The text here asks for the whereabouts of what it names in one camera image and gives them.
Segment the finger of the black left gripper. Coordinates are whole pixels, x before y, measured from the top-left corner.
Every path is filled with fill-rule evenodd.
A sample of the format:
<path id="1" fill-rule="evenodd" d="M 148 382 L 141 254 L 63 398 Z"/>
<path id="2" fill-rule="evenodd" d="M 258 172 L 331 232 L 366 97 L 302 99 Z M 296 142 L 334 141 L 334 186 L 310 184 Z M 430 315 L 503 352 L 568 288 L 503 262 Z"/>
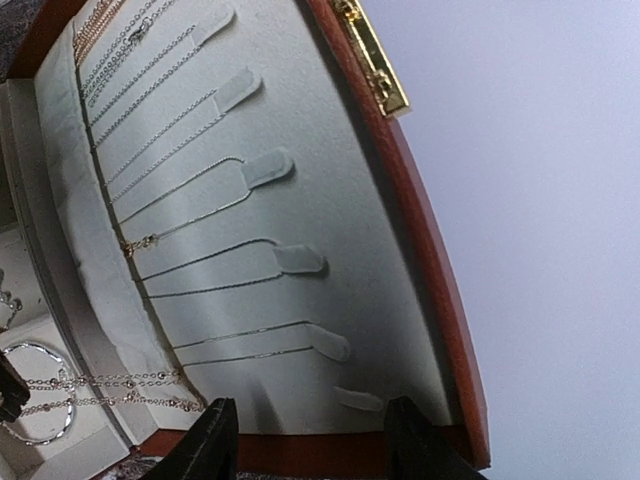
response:
<path id="1" fill-rule="evenodd" d="M 7 356 L 0 358 L 1 421 L 13 423 L 29 401 L 29 388 Z"/>

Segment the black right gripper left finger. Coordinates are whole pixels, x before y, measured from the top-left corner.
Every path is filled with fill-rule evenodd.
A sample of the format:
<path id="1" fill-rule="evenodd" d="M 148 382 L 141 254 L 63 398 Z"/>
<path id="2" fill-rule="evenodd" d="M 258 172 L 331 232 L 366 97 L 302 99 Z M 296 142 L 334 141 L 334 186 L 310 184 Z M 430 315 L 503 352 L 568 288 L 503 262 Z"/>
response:
<path id="1" fill-rule="evenodd" d="M 157 464 L 166 480 L 235 479 L 239 424 L 236 402 L 216 399 L 176 447 Z"/>

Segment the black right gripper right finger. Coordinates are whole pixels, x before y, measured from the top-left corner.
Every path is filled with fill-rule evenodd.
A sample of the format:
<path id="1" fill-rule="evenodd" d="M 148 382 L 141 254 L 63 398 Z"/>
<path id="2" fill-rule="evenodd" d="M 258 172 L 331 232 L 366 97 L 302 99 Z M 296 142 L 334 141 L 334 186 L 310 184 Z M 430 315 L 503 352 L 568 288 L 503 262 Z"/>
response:
<path id="1" fill-rule="evenodd" d="M 384 437 L 388 479 L 485 479 L 447 443 L 409 397 L 388 402 Z"/>

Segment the red wooden jewelry box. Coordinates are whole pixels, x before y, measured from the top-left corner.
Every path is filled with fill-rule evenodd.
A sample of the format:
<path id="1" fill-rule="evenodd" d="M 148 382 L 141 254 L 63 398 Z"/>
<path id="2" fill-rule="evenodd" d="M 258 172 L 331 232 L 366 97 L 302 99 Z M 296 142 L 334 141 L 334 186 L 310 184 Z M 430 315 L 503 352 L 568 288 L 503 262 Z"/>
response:
<path id="1" fill-rule="evenodd" d="M 5 1 L 5 479 L 157 464 L 236 402 L 237 474 L 387 478 L 409 397 L 481 474 L 459 290 L 358 1 Z"/>

